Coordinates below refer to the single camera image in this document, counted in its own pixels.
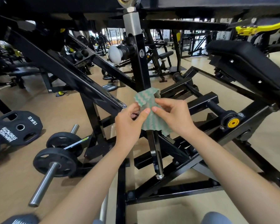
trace person's right arm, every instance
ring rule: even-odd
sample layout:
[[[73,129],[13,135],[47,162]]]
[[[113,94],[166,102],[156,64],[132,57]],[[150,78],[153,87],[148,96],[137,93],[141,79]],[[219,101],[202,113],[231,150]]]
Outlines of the person's right arm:
[[[167,98],[155,101],[165,111],[158,107],[152,111],[195,147],[248,223],[280,223],[279,189],[195,127],[185,101]]]

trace yellow circle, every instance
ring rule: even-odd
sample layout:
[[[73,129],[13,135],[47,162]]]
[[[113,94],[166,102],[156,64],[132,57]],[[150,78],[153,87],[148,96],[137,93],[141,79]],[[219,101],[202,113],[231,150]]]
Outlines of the yellow circle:
[[[239,119],[235,118],[228,122],[228,128],[234,128],[239,124]]]

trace tan gym floor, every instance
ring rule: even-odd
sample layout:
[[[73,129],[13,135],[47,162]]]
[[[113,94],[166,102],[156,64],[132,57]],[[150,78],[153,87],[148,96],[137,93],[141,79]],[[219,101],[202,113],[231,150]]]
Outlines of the tan gym floor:
[[[170,58],[172,65],[176,66],[175,54]],[[280,66],[280,52],[270,54],[270,59]],[[195,66],[213,73],[214,67],[208,63],[207,57],[181,60],[181,65],[187,69],[190,66]],[[95,82],[100,85],[107,83],[107,81],[102,80],[99,67],[93,67],[90,71],[93,73],[90,78]],[[166,83],[159,83],[159,78],[151,79],[152,86],[163,89],[173,84],[172,79],[166,77],[168,80]],[[52,134],[60,131],[70,131],[74,124],[80,125],[77,133],[80,137],[87,136],[92,132],[79,93],[72,91],[63,97],[55,97],[54,93],[47,92],[40,75],[26,76],[24,80],[25,90],[18,87],[1,90],[0,98],[12,110],[27,110],[35,113],[41,118],[44,130],[43,135],[31,144],[21,148],[4,150],[0,155],[0,223],[12,215],[34,212],[40,218],[43,218],[51,211],[79,182],[80,178],[54,178],[41,205],[38,208],[30,208],[28,202],[43,178],[43,175],[34,169],[33,158],[40,150],[45,148],[46,141]],[[216,93],[219,97],[220,106],[226,110],[232,109],[239,112],[252,102],[202,75],[195,75],[193,82],[199,87],[202,94],[211,91]],[[119,88],[112,94],[127,105],[134,101],[135,92],[129,87]],[[99,109],[99,112],[101,118],[109,115],[102,109]],[[195,114],[193,120],[205,120],[208,112],[210,110]],[[112,130],[111,127],[105,128],[105,132],[109,138],[111,134],[115,134],[114,127]],[[268,116],[249,142],[257,152],[280,171],[280,111]],[[252,169],[259,171],[257,166],[233,142],[224,147]],[[148,142],[142,138],[137,142],[129,157],[137,157],[148,150]],[[164,166],[171,161],[171,157],[164,158]],[[138,170],[133,167],[132,162],[131,167],[127,168],[127,189],[137,188],[153,175],[152,165]],[[206,179],[206,177],[202,174],[195,170],[188,170],[170,184],[203,179]],[[107,214],[107,223],[112,224],[115,223],[116,185],[117,179],[115,177],[109,191]],[[224,191],[131,205],[127,207],[126,217],[127,224],[198,224],[209,211],[217,211],[226,215],[234,224],[247,223]]]

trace beige floor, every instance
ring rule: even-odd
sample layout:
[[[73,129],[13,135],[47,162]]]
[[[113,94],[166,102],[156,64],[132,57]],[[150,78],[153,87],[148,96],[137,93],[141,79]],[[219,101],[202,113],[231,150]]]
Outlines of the beige floor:
[[[271,54],[271,59],[280,66],[280,52]],[[172,64],[176,64],[176,57],[171,57]],[[195,66],[204,71],[213,72],[213,66],[209,65],[205,57],[188,58],[182,60],[183,67]],[[100,68],[91,69],[93,78],[103,85]],[[27,206],[43,175],[38,173],[32,165],[34,156],[45,148],[47,139],[55,132],[69,131],[73,124],[80,125],[78,135],[80,137],[92,132],[89,120],[78,93],[70,92],[63,97],[56,98],[55,94],[48,94],[39,75],[25,78],[26,90],[17,87],[0,91],[0,98],[12,110],[28,110],[38,115],[44,125],[44,134],[21,149],[6,151],[1,155],[0,161],[0,223],[8,217],[16,214],[35,212],[41,218],[56,206],[80,179],[55,178],[52,181],[40,207],[29,208]],[[163,89],[173,83],[168,78],[167,83],[159,83],[159,79],[152,79],[152,86]],[[202,94],[210,91],[219,95],[220,105],[224,109],[240,111],[251,100],[236,94],[235,92],[214,83],[213,81],[196,75],[194,83],[199,87]],[[130,104],[133,102],[134,91],[129,87],[119,88],[117,97]],[[195,121],[205,120],[207,112],[197,113],[193,116]],[[108,113],[99,110],[101,117]],[[273,113],[261,124],[253,137],[249,140],[253,147],[280,170],[280,112]],[[254,170],[257,167],[244,155],[232,142],[225,148],[236,155]],[[146,139],[138,141],[130,158],[136,157],[148,151]],[[171,162],[170,157],[164,159],[164,165]],[[127,168],[127,188],[137,188],[154,174],[153,167],[147,166],[141,170]],[[190,182],[205,179],[200,173],[189,170],[171,184]],[[116,179],[113,181],[109,192],[107,223],[115,223],[116,210]],[[209,211],[218,211],[232,220],[233,223],[246,223],[224,191],[187,196],[163,201],[132,205],[127,208],[127,223],[200,223],[203,215]]]

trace wavy striped pattern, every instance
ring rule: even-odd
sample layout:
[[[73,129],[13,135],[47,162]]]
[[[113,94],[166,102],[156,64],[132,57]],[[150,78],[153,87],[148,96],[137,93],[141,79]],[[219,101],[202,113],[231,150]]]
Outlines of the wavy striped pattern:
[[[160,90],[151,87],[147,90],[137,93],[134,99],[139,104],[140,111],[142,111],[145,108],[151,108],[153,106],[157,106],[161,108],[161,106],[159,106],[155,102],[155,97],[160,98]],[[162,131],[162,134],[164,136],[167,136],[170,134],[170,132],[172,132],[168,124],[166,124],[166,122],[161,117],[159,117],[153,112],[149,113],[149,116],[147,117],[144,124],[142,125],[142,129],[145,131],[147,130]]]

